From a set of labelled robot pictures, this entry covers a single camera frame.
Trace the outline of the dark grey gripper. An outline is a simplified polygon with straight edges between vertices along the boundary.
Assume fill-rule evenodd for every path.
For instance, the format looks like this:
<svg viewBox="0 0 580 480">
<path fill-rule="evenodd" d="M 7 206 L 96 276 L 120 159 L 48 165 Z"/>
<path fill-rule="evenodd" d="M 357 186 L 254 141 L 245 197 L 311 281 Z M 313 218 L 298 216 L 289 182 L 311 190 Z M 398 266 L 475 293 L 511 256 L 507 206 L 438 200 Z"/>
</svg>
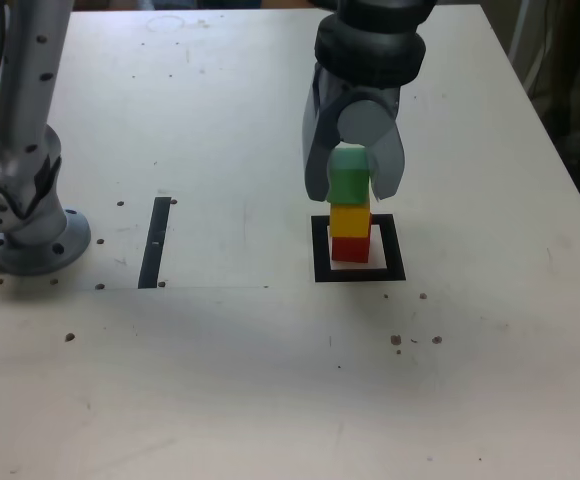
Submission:
<svg viewBox="0 0 580 480">
<path fill-rule="evenodd" d="M 315 65 L 302 122 L 304 184 L 310 200 L 326 200 L 328 162 L 340 140 L 364 147 L 377 200 L 396 194 L 405 170 L 395 121 L 400 94 L 400 87 L 354 84 Z"/>
</svg>

